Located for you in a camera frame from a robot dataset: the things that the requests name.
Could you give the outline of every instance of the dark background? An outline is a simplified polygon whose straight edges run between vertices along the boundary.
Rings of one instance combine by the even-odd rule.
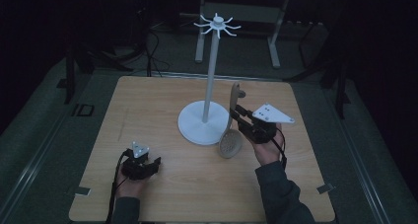
[[[111,49],[140,40],[123,33],[138,21],[131,13],[144,1],[173,26],[178,12],[198,13],[199,0],[0,0],[0,132],[69,44]],[[418,0],[292,0],[286,14],[290,21],[325,23],[330,36],[322,59],[348,62],[348,76],[415,198],[417,11]]]

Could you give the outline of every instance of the tabletop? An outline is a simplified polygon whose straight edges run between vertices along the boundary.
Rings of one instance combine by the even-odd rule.
[[[215,80],[212,101],[229,107],[235,81]],[[335,217],[304,121],[287,83],[240,81],[246,97],[238,104],[255,111],[269,103],[295,120],[283,124],[286,136],[286,173],[301,188],[300,200],[316,221]],[[141,197],[141,221],[153,222],[264,222],[254,170],[259,167],[248,141],[241,151],[224,159],[217,145],[201,146],[186,140],[177,127],[181,110],[205,98],[205,79],[121,77],[114,90],[101,130],[80,182],[88,196],[75,196],[73,221],[103,221],[107,215],[117,160],[132,141],[150,147],[150,162],[162,157]]]

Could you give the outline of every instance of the round white base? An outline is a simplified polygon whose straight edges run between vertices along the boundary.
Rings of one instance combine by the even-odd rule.
[[[204,123],[202,121],[204,106],[204,101],[187,105],[178,116],[178,128],[181,134],[192,143],[216,144],[227,128],[230,114],[221,105],[210,102],[208,121]]]

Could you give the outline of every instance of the gray floor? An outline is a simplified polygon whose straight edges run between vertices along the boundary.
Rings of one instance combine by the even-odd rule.
[[[203,63],[195,64],[197,35],[191,34],[189,28],[175,33],[163,32],[161,26],[154,29],[159,37],[154,69],[157,66],[164,77],[173,73],[206,74],[209,37]],[[271,67],[265,37],[245,33],[239,33],[238,37],[223,36],[216,74],[280,81],[300,73],[305,68],[298,43],[306,30],[292,24],[283,27],[277,43],[280,69]],[[325,37],[326,31],[319,27],[307,38],[304,52],[308,60],[317,54]],[[156,42],[150,36],[150,48]],[[117,79],[127,74],[144,76],[147,57],[125,62],[135,68],[133,73],[103,68],[96,63],[98,68],[93,75],[77,75],[77,94],[70,105],[63,105],[65,91],[55,88],[64,77],[65,61],[55,65],[1,136],[0,200],[2,210],[7,209],[6,201],[14,207],[7,209],[11,211],[7,223],[70,222],[72,193],[84,172]],[[168,65],[167,72],[171,74],[163,72]],[[329,193],[337,217],[335,223],[417,223],[417,203],[393,165],[355,85],[347,81],[351,104],[344,106],[346,118],[341,120],[333,108],[335,90],[322,89],[318,84],[320,76],[321,72],[316,73],[292,83],[292,87],[324,180],[336,187]],[[71,116],[76,104],[94,105],[95,111],[90,117]],[[38,164],[40,170],[25,171],[36,154],[45,158]],[[32,174],[31,182],[24,191],[13,192],[24,172]]]

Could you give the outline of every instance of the dark gray sleeve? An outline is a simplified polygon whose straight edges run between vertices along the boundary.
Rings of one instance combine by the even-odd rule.
[[[120,197],[116,200],[112,224],[138,224],[140,201],[135,197]]]
[[[255,170],[268,224],[314,223],[310,210],[299,201],[301,189],[287,180],[280,162]]]

